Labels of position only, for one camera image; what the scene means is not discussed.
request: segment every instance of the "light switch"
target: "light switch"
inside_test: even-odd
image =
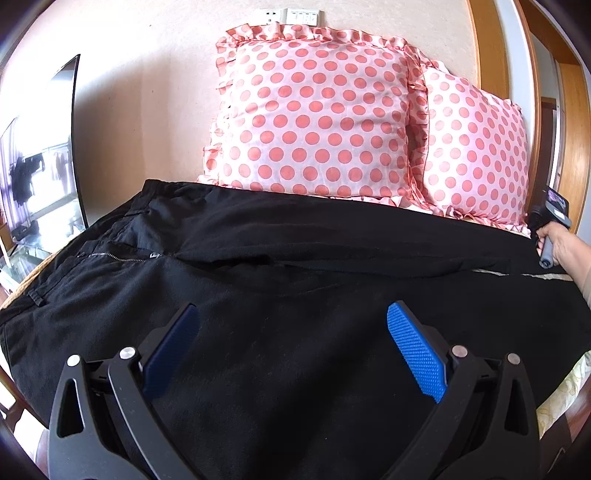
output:
[[[288,25],[318,26],[320,10],[314,8],[288,8],[286,23]]]

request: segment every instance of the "blue gripper pad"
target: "blue gripper pad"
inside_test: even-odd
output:
[[[146,400],[152,401],[166,392],[174,371],[195,340],[200,325],[197,307],[188,305],[144,367],[142,393]]]
[[[387,315],[388,330],[421,391],[439,403],[447,388],[445,367],[409,314],[412,315],[398,303],[391,304]]]

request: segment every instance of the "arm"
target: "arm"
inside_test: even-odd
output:
[[[562,265],[589,303],[591,300],[591,278],[587,279],[587,277],[591,271],[591,247],[557,222],[550,222],[538,230],[538,236],[540,237],[538,253],[541,252],[544,239],[550,237],[554,244],[554,263]]]

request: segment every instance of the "metal screw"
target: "metal screw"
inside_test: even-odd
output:
[[[454,345],[452,353],[458,358],[464,358],[468,354],[468,349],[463,345]]]
[[[516,353],[510,353],[509,355],[507,355],[507,360],[509,360],[509,363],[513,365],[519,365],[519,363],[521,362],[521,358],[519,358],[519,355],[517,355]]]
[[[75,367],[76,365],[78,365],[80,363],[80,355],[70,356],[66,363],[68,364],[68,367]]]
[[[122,360],[129,360],[131,357],[135,355],[135,348],[132,346],[126,346],[119,352],[119,357]]]

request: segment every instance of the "television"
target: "television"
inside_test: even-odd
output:
[[[0,137],[2,212],[12,240],[49,253],[88,227],[73,148],[79,59],[32,93]]]

